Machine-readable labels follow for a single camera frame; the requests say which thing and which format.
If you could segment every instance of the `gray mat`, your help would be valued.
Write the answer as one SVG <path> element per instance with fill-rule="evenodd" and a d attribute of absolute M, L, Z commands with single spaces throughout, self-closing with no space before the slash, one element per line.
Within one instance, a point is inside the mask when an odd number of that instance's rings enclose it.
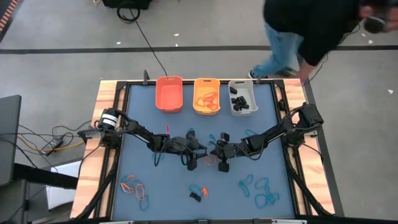
<path fill-rule="evenodd" d="M 133 85 L 128 106 L 128 116 L 154 133 L 165 133 L 166 124 L 170 135 L 185 136 L 190 128 L 198 140 L 207 145 L 209 135 L 216 139 L 221 132 L 231 136 L 231 142 L 239 142 L 250 129 L 262 133 L 277 123 L 271 86 L 255 85 L 254 94 L 259 110 L 250 117 L 236 118 L 228 105 L 228 86 L 221 86 L 221 109 L 215 116 L 201 116 L 192 107 L 193 85 L 183 87 L 183 110 L 165 114 L 155 107 L 155 86 Z M 230 171 L 219 172 L 217 164 L 205 165 L 198 160 L 198 167 L 188 171 L 180 162 L 180 156 L 166 154 L 154 167 L 152 152 L 134 136 L 125 135 L 119 165 L 118 183 L 114 199 L 113 220 L 195 220 L 195 219 L 241 219 L 294 217 L 284 165 L 282 146 L 279 140 L 272 142 L 258 161 L 240 157 L 230 159 Z M 248 185 L 250 197 L 244 196 L 238 183 L 248 174 L 254 176 Z M 121 190 L 120 181 L 125 175 L 135 175 L 145 187 L 149 197 L 149 208 L 140 210 L 136 193 L 127 194 Z M 256 207 L 254 197 L 263 194 L 254 184 L 262 177 L 268 177 L 270 192 L 278 193 L 280 199 L 264 208 Z M 196 184 L 208 189 L 208 198 L 200 203 L 190 198 L 189 185 Z"/>

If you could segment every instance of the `black stand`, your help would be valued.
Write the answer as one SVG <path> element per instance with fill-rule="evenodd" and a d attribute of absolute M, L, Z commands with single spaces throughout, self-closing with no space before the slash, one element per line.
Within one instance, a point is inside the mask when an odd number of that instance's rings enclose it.
<path fill-rule="evenodd" d="M 78 178 L 65 174 L 58 174 L 47 170 L 33 168 L 27 165 L 14 164 L 14 180 L 25 179 L 29 182 L 62 187 L 64 189 L 76 189 Z"/>

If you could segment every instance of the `black shirt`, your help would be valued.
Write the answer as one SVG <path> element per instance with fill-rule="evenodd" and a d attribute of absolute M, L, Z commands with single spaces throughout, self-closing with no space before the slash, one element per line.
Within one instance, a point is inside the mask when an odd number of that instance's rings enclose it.
<path fill-rule="evenodd" d="M 316 66 L 358 19 L 358 9 L 359 0 L 266 0 L 264 19 L 276 31 L 304 37 L 298 52 Z"/>

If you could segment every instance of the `gray floor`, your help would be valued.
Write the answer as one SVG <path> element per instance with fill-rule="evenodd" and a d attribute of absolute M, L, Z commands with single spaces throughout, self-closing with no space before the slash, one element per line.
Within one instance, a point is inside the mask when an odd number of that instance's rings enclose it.
<path fill-rule="evenodd" d="M 262 0 L 155 0 L 139 23 L 154 47 L 269 45 Z M 343 45 L 397 45 L 398 32 L 364 30 Z M 91 0 L 25 0 L 0 49 L 147 47 L 135 25 Z M 170 75 L 244 77 L 268 51 L 159 52 Z M 312 81 L 325 119 L 326 141 L 346 216 L 398 219 L 397 51 L 332 52 Z M 49 133 L 91 118 L 101 80 L 152 78 L 162 70 L 151 53 L 0 55 L 0 96 L 22 95 L 21 124 Z M 44 143 L 30 138 L 39 147 Z M 83 148 L 49 156 L 53 164 L 81 158 Z M 39 167 L 48 164 L 32 155 Z M 17 162 L 28 164 L 21 154 Z"/>

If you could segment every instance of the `orange bin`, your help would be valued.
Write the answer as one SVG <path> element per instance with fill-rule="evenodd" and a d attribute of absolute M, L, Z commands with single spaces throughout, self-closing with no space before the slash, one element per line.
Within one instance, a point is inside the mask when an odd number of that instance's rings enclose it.
<path fill-rule="evenodd" d="M 214 115 L 220 110 L 220 81 L 198 78 L 193 84 L 193 109 L 200 115 Z"/>
<path fill-rule="evenodd" d="M 182 109 L 182 78 L 160 77 L 156 80 L 156 107 L 164 113 L 177 113 Z"/>

